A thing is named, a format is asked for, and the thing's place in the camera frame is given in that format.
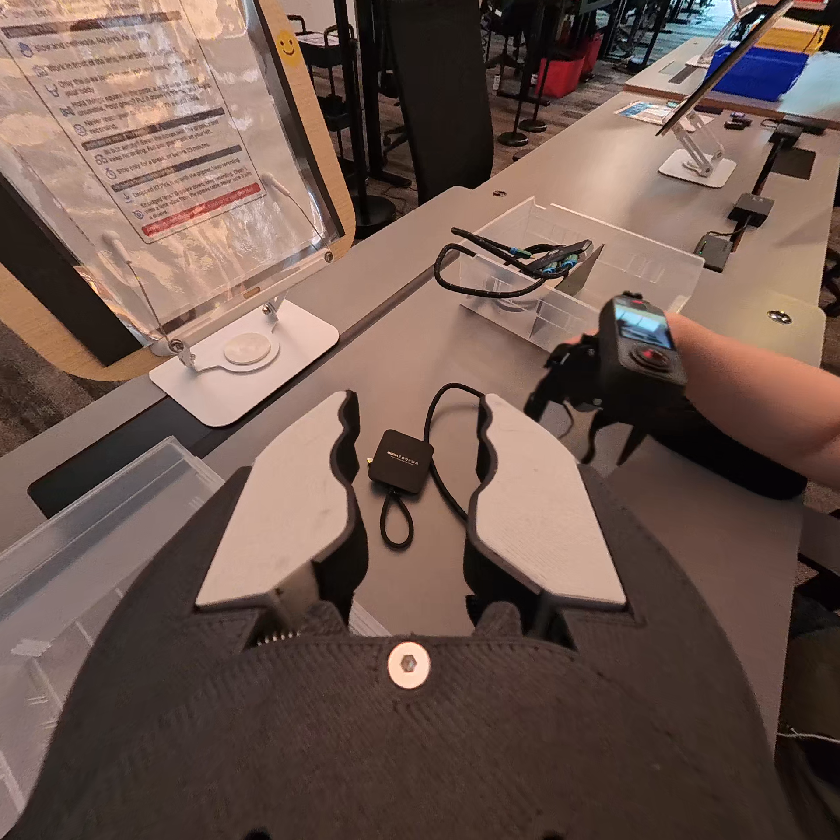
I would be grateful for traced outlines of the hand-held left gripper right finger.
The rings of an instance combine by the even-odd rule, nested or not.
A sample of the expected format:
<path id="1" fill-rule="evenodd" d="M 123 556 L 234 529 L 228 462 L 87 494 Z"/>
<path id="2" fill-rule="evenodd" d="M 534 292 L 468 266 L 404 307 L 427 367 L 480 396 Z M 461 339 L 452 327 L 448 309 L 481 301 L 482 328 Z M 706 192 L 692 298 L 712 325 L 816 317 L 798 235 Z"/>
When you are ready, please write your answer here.
<path id="1" fill-rule="evenodd" d="M 620 613 L 627 595 L 577 459 L 499 395 L 479 400 L 476 474 L 465 529 L 468 613 L 518 610 L 522 631 L 563 637 L 563 609 Z"/>

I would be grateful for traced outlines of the clear plastic bin with dividers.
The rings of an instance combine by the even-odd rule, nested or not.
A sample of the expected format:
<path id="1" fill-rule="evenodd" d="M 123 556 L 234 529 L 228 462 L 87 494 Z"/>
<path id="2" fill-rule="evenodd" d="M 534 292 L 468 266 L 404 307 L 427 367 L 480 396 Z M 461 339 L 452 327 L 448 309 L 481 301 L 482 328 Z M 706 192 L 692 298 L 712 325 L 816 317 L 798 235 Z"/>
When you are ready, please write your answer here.
<path id="1" fill-rule="evenodd" d="M 665 312 L 679 312 L 697 287 L 703 260 L 621 227 L 530 197 L 478 229 L 504 245 L 572 245 L 590 239 L 601 256 L 575 297 L 559 290 L 505 300 L 461 297 L 460 304 L 481 317 L 551 351 L 581 333 L 595 333 L 599 314 L 615 296 L 631 291 Z"/>

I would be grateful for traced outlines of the black square adapter box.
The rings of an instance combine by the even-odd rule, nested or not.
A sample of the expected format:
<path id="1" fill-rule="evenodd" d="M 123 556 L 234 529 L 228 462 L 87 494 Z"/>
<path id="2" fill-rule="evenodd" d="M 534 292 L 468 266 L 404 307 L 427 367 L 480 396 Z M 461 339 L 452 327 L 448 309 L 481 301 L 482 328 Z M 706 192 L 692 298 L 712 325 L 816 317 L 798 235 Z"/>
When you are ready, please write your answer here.
<path id="1" fill-rule="evenodd" d="M 428 442 L 395 429 L 384 431 L 374 456 L 369 458 L 369 478 L 383 493 L 380 534 L 384 544 L 395 552 L 407 550 L 414 540 L 414 522 L 405 502 L 418 497 L 425 488 L 432 465 L 434 448 Z M 394 540 L 387 530 L 391 508 L 401 512 L 406 536 Z"/>

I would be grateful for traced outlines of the person's right forearm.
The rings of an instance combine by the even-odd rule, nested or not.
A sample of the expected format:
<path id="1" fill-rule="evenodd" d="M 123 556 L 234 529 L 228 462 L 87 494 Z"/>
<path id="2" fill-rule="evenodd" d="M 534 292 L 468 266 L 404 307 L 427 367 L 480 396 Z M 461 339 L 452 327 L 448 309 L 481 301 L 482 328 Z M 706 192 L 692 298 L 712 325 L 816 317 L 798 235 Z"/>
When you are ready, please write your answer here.
<path id="1" fill-rule="evenodd" d="M 686 373 L 686 396 L 700 414 L 760 455 L 839 491 L 836 375 L 677 313 L 667 321 Z"/>

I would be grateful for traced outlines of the small black adapter device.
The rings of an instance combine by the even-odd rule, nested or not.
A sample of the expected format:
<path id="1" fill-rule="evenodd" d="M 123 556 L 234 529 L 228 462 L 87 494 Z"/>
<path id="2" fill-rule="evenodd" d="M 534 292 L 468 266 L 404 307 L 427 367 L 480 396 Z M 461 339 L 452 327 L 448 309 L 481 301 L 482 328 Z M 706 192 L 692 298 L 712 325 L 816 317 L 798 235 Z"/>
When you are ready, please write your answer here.
<path id="1" fill-rule="evenodd" d="M 544 244 L 531 247 L 533 259 L 529 266 L 539 271 L 542 283 L 530 297 L 536 299 L 537 296 L 547 295 L 550 290 L 575 297 L 592 273 L 603 247 L 593 245 L 590 239 L 572 245 Z"/>

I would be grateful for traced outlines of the white lamp base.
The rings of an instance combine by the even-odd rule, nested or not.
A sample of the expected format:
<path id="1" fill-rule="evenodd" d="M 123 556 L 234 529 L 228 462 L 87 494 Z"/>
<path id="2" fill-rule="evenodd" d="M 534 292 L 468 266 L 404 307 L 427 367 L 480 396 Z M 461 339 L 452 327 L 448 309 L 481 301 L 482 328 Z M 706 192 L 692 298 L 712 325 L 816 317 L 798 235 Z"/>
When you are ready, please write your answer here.
<path id="1" fill-rule="evenodd" d="M 339 331 L 288 299 L 265 303 L 150 373 L 201 424 L 225 427 L 332 349 Z"/>

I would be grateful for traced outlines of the black adapter with green light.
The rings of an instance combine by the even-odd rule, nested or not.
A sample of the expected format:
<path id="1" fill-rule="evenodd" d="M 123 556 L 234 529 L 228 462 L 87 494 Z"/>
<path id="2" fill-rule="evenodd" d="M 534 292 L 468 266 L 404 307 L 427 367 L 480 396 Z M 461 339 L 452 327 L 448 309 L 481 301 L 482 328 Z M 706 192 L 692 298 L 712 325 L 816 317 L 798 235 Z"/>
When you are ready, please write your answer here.
<path id="1" fill-rule="evenodd" d="M 720 232 L 706 232 L 694 247 L 694 254 L 703 260 L 705 270 L 718 274 L 726 267 L 732 252 L 732 235 Z"/>

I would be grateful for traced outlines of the white tablet stand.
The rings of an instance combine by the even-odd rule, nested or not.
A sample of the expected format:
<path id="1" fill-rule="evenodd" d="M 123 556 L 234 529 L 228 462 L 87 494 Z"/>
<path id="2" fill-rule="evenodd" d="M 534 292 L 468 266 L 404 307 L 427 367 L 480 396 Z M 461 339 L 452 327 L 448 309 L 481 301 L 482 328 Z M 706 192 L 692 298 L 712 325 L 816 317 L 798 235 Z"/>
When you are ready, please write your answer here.
<path id="1" fill-rule="evenodd" d="M 736 169 L 736 162 L 725 156 L 725 149 L 711 121 L 695 110 L 675 121 L 669 131 L 679 147 L 658 168 L 658 173 L 682 182 L 709 188 L 722 188 Z"/>

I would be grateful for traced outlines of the clear plastic storage bin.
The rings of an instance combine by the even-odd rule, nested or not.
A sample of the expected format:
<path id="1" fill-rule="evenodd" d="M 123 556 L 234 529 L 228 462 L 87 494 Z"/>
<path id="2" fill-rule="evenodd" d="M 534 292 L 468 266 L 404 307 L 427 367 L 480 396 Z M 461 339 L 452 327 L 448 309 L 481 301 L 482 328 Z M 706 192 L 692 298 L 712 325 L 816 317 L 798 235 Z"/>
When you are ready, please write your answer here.
<path id="1" fill-rule="evenodd" d="M 142 568 L 223 484 L 168 437 L 2 552 L 2 834 L 25 808 L 104 624 Z"/>

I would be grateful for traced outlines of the blue white paper leaflet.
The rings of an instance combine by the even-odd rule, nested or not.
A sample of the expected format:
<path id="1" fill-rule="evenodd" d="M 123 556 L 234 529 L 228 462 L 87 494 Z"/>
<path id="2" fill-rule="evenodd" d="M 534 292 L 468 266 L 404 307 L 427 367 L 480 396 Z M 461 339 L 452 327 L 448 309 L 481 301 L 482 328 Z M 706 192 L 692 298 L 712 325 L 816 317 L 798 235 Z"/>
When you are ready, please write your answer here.
<path id="1" fill-rule="evenodd" d="M 622 106 L 614 113 L 616 116 L 633 119 L 643 123 L 664 126 L 678 109 L 677 101 L 643 101 L 636 100 Z"/>

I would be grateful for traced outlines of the red plastic bin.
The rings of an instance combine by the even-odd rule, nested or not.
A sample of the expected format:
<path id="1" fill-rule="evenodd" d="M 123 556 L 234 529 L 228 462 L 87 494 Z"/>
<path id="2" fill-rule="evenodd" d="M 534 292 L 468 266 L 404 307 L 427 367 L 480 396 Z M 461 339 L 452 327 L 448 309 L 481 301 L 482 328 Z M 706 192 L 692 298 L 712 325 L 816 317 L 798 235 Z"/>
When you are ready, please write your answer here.
<path id="1" fill-rule="evenodd" d="M 583 55 L 571 59 L 542 58 L 536 76 L 537 94 L 549 99 L 561 99 L 572 93 L 579 85 L 584 64 Z"/>

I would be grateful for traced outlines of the tilted tablet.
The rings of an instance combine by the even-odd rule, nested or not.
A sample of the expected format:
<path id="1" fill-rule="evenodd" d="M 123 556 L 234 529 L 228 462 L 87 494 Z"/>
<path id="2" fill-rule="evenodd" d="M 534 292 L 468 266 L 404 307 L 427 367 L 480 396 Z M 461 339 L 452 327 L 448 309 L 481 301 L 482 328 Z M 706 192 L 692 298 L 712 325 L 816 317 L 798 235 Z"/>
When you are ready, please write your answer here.
<path id="1" fill-rule="evenodd" d="M 694 107 L 711 91 L 719 81 L 733 68 L 741 58 L 766 34 L 772 27 L 793 7 L 795 1 L 784 1 L 777 3 L 772 13 L 764 15 L 761 23 L 756 24 L 748 35 L 730 53 L 725 56 L 719 66 L 714 69 L 700 84 L 698 89 L 693 91 L 684 99 L 676 110 L 673 110 L 667 121 L 657 131 L 657 136 L 663 136 L 670 131 L 676 131 L 680 127 L 680 121 L 690 116 Z"/>

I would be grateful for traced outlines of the blue plastic bin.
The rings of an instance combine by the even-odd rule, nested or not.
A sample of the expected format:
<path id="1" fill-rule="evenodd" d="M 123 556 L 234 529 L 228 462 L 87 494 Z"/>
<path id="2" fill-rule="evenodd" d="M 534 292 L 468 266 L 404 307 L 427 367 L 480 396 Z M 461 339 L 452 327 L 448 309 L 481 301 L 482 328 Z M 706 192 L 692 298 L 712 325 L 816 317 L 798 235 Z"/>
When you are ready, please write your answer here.
<path id="1" fill-rule="evenodd" d="M 778 101 L 802 74 L 810 56 L 752 47 L 713 88 L 744 98 Z"/>

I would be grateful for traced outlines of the black utility cart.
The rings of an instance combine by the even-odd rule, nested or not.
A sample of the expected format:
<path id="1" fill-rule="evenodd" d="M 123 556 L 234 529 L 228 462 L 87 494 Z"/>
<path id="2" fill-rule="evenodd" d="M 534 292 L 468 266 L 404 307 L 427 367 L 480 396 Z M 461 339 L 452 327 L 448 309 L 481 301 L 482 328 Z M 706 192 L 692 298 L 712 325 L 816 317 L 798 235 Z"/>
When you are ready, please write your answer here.
<path id="1" fill-rule="evenodd" d="M 299 14 L 290 14 L 288 19 L 295 31 L 311 81 L 316 80 L 315 70 L 325 73 L 329 81 L 329 92 L 318 93 L 317 100 L 327 129 L 338 143 L 339 154 L 343 154 L 343 131 L 350 128 L 350 113 L 335 84 L 334 72 L 342 66 L 339 28 L 333 24 L 322 31 L 315 31 L 307 26 L 305 18 Z"/>

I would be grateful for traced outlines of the black stanchion post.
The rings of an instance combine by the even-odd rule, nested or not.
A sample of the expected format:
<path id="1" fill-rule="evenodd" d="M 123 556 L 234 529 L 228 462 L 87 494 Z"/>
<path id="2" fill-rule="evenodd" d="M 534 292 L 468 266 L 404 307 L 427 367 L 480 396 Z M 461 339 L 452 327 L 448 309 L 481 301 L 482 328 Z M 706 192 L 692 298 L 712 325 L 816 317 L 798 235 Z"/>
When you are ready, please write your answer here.
<path id="1" fill-rule="evenodd" d="M 354 194 L 351 196 L 355 215 L 355 238 L 366 239 L 396 220 L 395 205 L 383 196 L 370 196 L 367 191 L 367 169 L 364 148 L 360 85 L 356 76 L 354 42 L 350 34 L 347 4 L 333 1 L 333 11 L 342 62 L 344 98 L 348 108 L 350 143 L 353 160 Z"/>

